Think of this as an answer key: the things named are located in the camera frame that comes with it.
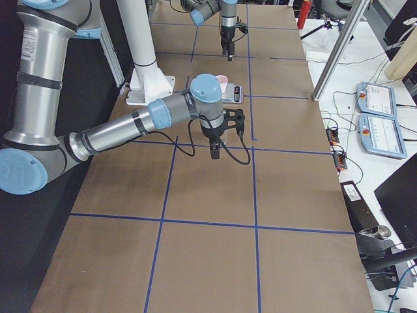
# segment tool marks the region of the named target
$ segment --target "pink object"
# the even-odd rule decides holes
[[[229,78],[227,78],[227,76],[224,75],[217,75],[216,78],[220,83],[220,89],[222,90],[222,93],[224,93],[226,91],[227,82],[229,81]]]

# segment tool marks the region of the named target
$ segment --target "black wall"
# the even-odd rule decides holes
[[[131,57],[117,5],[106,0],[101,7],[128,74]],[[0,0],[0,137],[12,127],[22,31],[16,1]],[[70,39],[56,135],[103,123],[118,94],[99,40]],[[0,312],[29,311],[88,167],[80,164],[30,195],[0,190]]]

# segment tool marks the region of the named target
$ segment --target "sticker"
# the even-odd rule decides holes
[[[34,61],[36,47],[38,46],[38,33],[36,31],[23,31],[22,54],[20,59]]]
[[[354,185],[344,185],[343,188],[345,189],[347,196],[349,199],[351,199],[351,201],[358,201],[361,199]]]

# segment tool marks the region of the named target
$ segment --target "gray pole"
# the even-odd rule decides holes
[[[345,51],[346,45],[349,43],[353,31],[356,28],[356,25],[360,21],[362,14],[365,12],[366,6],[368,5],[369,0],[356,0],[352,6],[351,13],[349,14],[345,25],[343,26],[342,32],[336,41],[332,53],[330,54],[326,66],[324,67],[323,73],[315,86],[312,98],[314,101],[320,99],[324,89],[327,86],[328,81],[332,77],[333,71],[338,64],[340,57]]]

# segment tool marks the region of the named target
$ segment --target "table surface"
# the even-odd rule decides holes
[[[238,15],[233,62],[217,18],[162,1],[151,29],[175,92],[202,72],[243,85],[251,164],[211,160],[198,122],[194,158],[157,134],[95,156],[33,312],[372,312],[293,11]],[[119,100],[111,118],[134,110]],[[190,149],[186,125],[166,132]]]
[[[322,20],[307,20],[300,35],[306,34],[308,31],[320,26],[324,22]],[[323,71],[329,53],[331,52],[337,31],[321,29],[314,35],[305,38],[303,43],[306,59],[309,61],[309,70],[313,84],[315,85]],[[392,86],[395,89],[395,99],[398,104],[415,106],[413,99],[405,88],[401,80],[390,82],[383,71],[389,60],[384,53],[383,48],[379,44],[378,39],[373,33],[367,22],[360,22],[354,32],[354,40],[348,45],[339,63],[359,63],[359,64],[339,64],[336,67],[330,83],[326,87],[323,96],[319,99],[322,117],[331,117],[335,119],[340,127],[349,128],[349,123],[341,119],[337,115],[337,110],[341,116],[351,120],[357,124],[360,112],[355,109],[356,95],[335,94],[335,103],[333,96],[336,91],[345,93],[356,92],[359,82],[383,83]],[[398,121],[400,125],[416,130],[417,129],[417,110],[410,108],[397,108]],[[401,129],[404,138],[416,138],[416,135]],[[385,156],[377,156],[366,153],[360,143],[359,135],[352,132],[350,136],[346,133],[339,135],[341,146],[348,147],[348,157],[353,159],[364,171],[362,181],[358,184],[358,189],[363,195],[369,208],[375,215],[379,224],[387,225],[392,230],[389,221],[387,221],[381,207],[375,197],[374,190],[383,183],[391,174],[393,174],[401,165],[403,165],[412,155],[417,153],[416,142],[405,142],[408,157],[403,160],[396,160]],[[348,170],[341,172],[339,180],[343,181],[359,181],[361,172],[352,162],[347,161]],[[391,238],[394,243],[400,243],[395,232]],[[377,291],[371,282],[368,283],[371,292],[374,307],[381,310],[387,310],[390,299],[389,294],[393,290]],[[407,307],[417,310],[417,288],[401,289],[399,292],[400,300],[396,301],[393,310],[399,312],[399,308]]]

